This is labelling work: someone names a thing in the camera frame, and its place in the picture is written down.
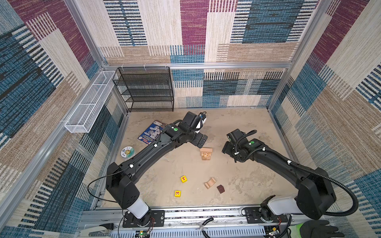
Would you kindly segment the plain wood block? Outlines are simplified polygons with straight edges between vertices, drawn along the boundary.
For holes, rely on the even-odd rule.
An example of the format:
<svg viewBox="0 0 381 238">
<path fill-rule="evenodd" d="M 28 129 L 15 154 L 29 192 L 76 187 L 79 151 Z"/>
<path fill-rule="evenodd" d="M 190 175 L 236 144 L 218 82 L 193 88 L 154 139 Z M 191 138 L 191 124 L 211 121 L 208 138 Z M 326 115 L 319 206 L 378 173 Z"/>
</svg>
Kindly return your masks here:
<svg viewBox="0 0 381 238">
<path fill-rule="evenodd" d="M 213 149 L 212 148 L 201 148 L 200 152 L 201 153 L 212 153 Z"/>
</svg>

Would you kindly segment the patterned wood block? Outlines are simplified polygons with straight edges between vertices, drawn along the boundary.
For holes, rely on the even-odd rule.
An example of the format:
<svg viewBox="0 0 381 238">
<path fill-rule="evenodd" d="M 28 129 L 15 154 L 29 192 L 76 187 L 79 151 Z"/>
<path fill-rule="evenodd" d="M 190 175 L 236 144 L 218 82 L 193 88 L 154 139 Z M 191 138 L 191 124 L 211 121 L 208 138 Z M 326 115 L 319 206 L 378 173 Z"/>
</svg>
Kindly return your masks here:
<svg viewBox="0 0 381 238">
<path fill-rule="evenodd" d="M 202 157 L 205 157 L 205 158 L 210 157 L 210 153 L 203 152 Z"/>
</svg>

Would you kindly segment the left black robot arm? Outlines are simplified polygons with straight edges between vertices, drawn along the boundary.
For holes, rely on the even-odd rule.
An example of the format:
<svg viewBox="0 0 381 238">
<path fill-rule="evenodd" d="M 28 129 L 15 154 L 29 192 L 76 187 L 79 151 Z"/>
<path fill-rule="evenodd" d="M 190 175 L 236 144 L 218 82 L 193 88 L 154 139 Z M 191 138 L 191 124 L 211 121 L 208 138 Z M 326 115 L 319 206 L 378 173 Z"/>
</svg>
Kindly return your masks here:
<svg viewBox="0 0 381 238">
<path fill-rule="evenodd" d="M 112 163 L 107 168 L 106 190 L 119 206 L 139 220 L 150 218 L 150 208 L 140 197 L 136 183 L 161 157 L 185 143 L 202 148 L 207 136 L 200 133 L 206 122 L 206 112 L 187 112 L 182 120 L 164 127 L 159 135 L 142 151 L 121 163 Z"/>
</svg>

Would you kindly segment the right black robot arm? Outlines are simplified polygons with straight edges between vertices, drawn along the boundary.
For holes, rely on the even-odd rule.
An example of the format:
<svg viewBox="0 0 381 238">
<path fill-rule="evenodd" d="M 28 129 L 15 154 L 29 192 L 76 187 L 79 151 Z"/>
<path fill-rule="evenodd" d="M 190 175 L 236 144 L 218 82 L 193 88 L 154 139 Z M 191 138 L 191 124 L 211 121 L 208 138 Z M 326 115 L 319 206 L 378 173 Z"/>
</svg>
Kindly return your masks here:
<svg viewBox="0 0 381 238">
<path fill-rule="evenodd" d="M 227 134 L 222 153 L 228 154 L 235 162 L 244 163 L 248 160 L 260 163 L 276 172 L 289 181 L 297 190 L 295 196 L 270 196 L 262 202 L 264 213 L 273 215 L 304 214 L 318 220 L 335 202 L 336 195 L 327 176 L 327 172 L 317 168 L 312 172 L 291 166 L 288 158 L 272 150 L 258 139 L 248 140 L 247 137 L 255 134 L 253 130 L 248 134 L 236 129 Z"/>
</svg>

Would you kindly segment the black and green gloved hand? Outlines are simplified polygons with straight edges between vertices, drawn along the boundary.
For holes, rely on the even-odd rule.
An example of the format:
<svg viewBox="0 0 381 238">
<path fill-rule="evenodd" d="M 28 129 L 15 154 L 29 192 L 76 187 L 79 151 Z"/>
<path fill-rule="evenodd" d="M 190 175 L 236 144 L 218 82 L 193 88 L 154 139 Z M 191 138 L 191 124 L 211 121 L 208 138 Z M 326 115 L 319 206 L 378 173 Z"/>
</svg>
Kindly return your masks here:
<svg viewBox="0 0 381 238">
<path fill-rule="evenodd" d="M 288 228 L 290 238 L 344 238 L 345 235 L 327 220 L 310 220 Z"/>
</svg>

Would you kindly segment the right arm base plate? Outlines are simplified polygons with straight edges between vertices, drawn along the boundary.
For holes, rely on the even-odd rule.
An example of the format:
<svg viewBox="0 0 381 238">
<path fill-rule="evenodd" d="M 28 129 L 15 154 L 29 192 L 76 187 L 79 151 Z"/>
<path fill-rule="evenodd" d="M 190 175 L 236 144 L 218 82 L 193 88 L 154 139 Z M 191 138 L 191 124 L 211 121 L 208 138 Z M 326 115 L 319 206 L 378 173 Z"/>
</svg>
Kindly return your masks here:
<svg viewBox="0 0 381 238">
<path fill-rule="evenodd" d="M 288 222 L 286 215 L 275 215 L 267 208 L 262 207 L 245 207 L 241 210 L 241 214 L 246 217 L 248 224 L 283 224 Z"/>
</svg>

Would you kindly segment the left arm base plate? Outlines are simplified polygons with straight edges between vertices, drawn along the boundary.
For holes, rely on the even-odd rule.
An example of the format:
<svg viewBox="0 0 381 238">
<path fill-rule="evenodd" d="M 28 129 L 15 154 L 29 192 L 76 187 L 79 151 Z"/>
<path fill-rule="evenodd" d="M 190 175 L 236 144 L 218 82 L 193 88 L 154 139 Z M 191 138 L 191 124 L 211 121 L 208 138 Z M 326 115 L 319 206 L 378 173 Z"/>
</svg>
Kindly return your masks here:
<svg viewBox="0 0 381 238">
<path fill-rule="evenodd" d="M 136 218 L 130 211 L 126 212 L 123 219 L 123 228 L 148 228 L 163 227 L 165 219 L 164 210 L 149 210 L 142 218 Z"/>
</svg>

